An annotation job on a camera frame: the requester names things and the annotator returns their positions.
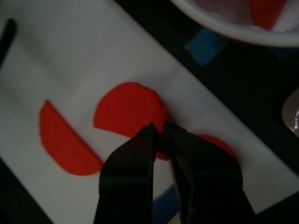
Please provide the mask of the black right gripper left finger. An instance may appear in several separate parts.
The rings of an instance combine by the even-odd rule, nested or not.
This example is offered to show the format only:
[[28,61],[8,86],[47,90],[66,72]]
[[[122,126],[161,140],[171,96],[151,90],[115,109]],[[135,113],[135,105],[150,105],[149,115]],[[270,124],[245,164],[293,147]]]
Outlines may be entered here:
[[153,224],[157,129],[145,126],[110,154],[99,176],[94,224]]

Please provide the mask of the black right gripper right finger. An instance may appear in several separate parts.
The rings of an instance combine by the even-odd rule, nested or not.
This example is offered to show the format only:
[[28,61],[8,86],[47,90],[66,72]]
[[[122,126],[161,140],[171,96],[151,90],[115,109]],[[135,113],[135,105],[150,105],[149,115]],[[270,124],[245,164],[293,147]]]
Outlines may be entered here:
[[257,224],[238,160],[179,125],[165,125],[182,224]]

